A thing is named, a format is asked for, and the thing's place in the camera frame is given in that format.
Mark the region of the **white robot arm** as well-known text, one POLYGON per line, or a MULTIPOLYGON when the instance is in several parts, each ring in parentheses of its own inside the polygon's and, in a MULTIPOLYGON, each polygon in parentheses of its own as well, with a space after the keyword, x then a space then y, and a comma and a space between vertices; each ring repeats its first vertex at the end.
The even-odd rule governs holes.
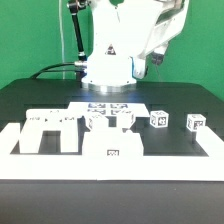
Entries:
POLYGON ((163 62, 181 33, 190 0, 92 0, 93 52, 82 86, 100 92, 132 88, 146 75, 146 60, 163 62))

